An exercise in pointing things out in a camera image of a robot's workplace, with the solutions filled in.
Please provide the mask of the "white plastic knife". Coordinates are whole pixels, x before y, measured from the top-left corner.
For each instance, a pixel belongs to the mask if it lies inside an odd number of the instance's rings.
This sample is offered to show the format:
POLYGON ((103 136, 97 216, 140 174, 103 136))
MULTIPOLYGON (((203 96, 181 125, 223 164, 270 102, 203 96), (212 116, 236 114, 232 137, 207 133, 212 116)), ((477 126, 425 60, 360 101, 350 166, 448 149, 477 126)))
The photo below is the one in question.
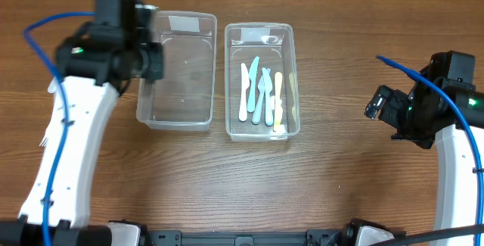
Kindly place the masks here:
POLYGON ((250 86, 249 72, 245 63, 240 64, 240 79, 241 91, 238 118, 239 121, 245 122, 247 120, 247 90, 250 86))
POLYGON ((262 68, 262 75, 265 83, 265 124, 272 126, 274 117, 271 109, 271 91, 273 89, 271 76, 267 68, 262 68))

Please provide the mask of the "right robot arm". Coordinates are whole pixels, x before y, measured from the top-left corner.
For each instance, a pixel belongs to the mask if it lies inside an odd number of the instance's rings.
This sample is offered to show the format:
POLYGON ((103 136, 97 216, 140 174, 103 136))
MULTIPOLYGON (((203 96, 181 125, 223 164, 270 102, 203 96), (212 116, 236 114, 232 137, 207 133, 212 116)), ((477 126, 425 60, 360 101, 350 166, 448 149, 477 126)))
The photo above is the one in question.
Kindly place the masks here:
POLYGON ((473 84, 475 57, 458 51, 432 55, 416 71, 379 56, 415 84, 404 93, 378 87, 365 116, 396 129, 393 140, 435 148, 438 189, 433 232, 407 242, 431 245, 483 243, 483 94, 473 84))

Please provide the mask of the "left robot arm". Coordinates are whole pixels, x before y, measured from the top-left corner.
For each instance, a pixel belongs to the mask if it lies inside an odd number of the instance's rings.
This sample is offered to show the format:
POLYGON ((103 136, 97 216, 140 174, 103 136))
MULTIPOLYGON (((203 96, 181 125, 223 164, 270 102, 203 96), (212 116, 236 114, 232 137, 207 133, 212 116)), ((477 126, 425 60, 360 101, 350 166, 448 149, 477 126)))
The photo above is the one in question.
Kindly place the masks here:
POLYGON ((90 223, 92 183, 104 130, 134 78, 163 77, 154 41, 157 7, 142 0, 95 0, 86 22, 49 58, 23 36, 48 68, 54 96, 36 180, 16 220, 2 220, 3 245, 150 245, 147 227, 128 220, 90 223))

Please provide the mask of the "light blue plastic knife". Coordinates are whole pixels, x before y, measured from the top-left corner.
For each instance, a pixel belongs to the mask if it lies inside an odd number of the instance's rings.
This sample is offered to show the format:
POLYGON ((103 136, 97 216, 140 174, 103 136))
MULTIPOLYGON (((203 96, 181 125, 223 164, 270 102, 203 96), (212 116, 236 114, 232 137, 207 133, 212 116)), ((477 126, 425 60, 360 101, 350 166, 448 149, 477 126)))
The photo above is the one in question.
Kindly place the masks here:
POLYGON ((256 102, 256 107, 255 107, 255 110, 253 112, 253 117, 252 117, 252 124, 254 125, 258 125, 260 123, 260 120, 261 120, 261 117, 262 117, 262 103, 263 103, 263 99, 265 97, 265 94, 266 94, 266 91, 265 91, 265 87, 267 86, 265 84, 265 78, 266 78, 266 74, 268 76, 270 76, 270 72, 271 72, 271 69, 270 68, 265 68, 263 67, 262 68, 262 75, 259 79, 259 83, 257 85, 257 88, 259 90, 259 97, 258 97, 258 100, 256 102))

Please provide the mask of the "yellow plastic knife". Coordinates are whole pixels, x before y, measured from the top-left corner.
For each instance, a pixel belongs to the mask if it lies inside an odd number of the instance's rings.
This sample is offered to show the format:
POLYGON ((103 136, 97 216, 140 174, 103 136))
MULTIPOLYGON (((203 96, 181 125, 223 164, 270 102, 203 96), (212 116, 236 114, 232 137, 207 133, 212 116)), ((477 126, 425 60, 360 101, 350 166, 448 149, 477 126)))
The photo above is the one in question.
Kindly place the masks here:
POLYGON ((277 72, 275 74, 275 120, 274 120, 274 131, 280 132, 281 131, 281 121, 282 121, 282 100, 281 100, 281 93, 282 93, 282 83, 283 83, 283 75, 282 72, 277 72))

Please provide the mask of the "white plastic fork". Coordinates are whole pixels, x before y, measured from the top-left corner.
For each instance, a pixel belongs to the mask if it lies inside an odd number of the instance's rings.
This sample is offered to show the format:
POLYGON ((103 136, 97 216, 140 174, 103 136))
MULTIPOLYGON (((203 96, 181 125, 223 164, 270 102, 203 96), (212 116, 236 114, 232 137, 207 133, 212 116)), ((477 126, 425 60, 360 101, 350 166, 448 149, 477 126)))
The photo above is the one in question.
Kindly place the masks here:
POLYGON ((39 145, 41 147, 45 147, 47 144, 48 144, 48 137, 44 136, 39 145))

